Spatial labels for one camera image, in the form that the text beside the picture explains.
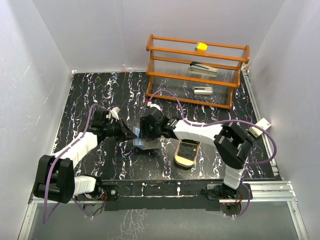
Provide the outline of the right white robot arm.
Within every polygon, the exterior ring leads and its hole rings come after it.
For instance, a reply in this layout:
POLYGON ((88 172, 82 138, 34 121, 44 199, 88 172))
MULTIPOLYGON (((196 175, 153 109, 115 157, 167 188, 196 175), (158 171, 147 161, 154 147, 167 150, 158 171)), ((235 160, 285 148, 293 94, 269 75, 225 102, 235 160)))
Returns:
POLYGON ((233 199, 241 192, 241 179, 245 164, 253 148, 253 139, 235 122, 204 123, 192 122, 181 117, 167 117, 157 107, 146 110, 139 121, 141 148, 160 137, 181 141, 194 141, 214 146, 226 164, 221 185, 213 189, 220 198, 233 199))

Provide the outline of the black credit card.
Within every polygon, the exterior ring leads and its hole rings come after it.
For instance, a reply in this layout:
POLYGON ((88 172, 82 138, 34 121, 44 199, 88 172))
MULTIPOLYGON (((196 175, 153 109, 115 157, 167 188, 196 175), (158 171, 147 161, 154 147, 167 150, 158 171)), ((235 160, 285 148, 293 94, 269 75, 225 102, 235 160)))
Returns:
POLYGON ((197 155, 197 150, 197 145, 181 143, 177 152, 177 156, 188 160, 193 160, 197 155))

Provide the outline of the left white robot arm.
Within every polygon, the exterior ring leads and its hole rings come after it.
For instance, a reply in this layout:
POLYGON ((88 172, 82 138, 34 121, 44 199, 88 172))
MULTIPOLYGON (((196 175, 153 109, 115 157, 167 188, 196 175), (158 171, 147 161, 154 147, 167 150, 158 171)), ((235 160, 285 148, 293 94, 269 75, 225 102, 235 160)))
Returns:
POLYGON ((120 109, 97 109, 83 132, 62 150, 43 155, 38 162, 33 194, 37 198, 68 203, 72 197, 87 194, 97 200, 103 195, 98 178, 90 175, 75 176, 74 168, 93 149, 107 138, 118 142, 136 139, 119 115, 120 109))

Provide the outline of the grey card holder wallet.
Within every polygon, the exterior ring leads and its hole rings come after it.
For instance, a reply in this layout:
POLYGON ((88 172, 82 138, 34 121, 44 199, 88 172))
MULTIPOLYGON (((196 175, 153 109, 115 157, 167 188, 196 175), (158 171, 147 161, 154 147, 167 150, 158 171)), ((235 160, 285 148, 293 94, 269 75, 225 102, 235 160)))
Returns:
POLYGON ((141 150, 154 150, 161 147, 161 139, 144 139, 140 138, 140 129, 138 127, 133 127, 133 132, 137 138, 133 139, 133 145, 141 150))

